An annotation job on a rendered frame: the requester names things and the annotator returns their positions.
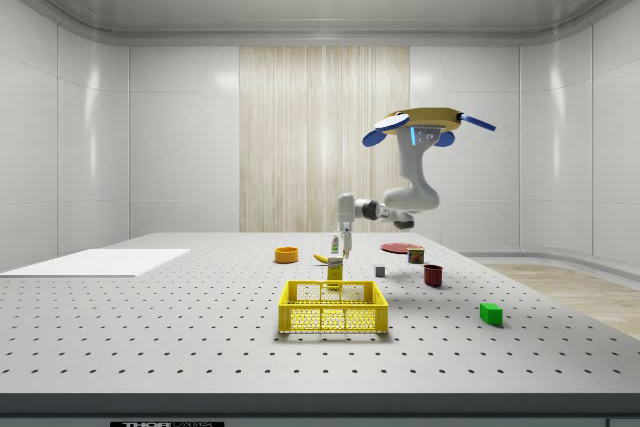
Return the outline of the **white board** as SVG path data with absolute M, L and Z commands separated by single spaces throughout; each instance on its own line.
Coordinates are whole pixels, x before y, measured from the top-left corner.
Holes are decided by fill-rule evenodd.
M 0 277 L 138 277 L 189 249 L 88 249 L 0 273 Z

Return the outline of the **green block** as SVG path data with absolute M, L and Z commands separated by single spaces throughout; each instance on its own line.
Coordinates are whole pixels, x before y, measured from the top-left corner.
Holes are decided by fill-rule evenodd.
M 503 324 L 503 309 L 494 303 L 484 302 L 480 304 L 480 317 L 489 324 L 500 326 Z

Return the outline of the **yellow basket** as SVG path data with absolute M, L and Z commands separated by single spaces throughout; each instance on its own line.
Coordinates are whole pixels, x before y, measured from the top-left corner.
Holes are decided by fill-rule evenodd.
M 387 332 L 388 303 L 374 281 L 288 280 L 280 332 Z

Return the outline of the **red plate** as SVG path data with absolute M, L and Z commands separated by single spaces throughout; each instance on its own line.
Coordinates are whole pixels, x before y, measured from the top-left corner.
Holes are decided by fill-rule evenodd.
M 424 247 L 410 243 L 393 242 L 381 244 L 380 249 L 388 253 L 406 255 L 411 250 L 424 249 Z

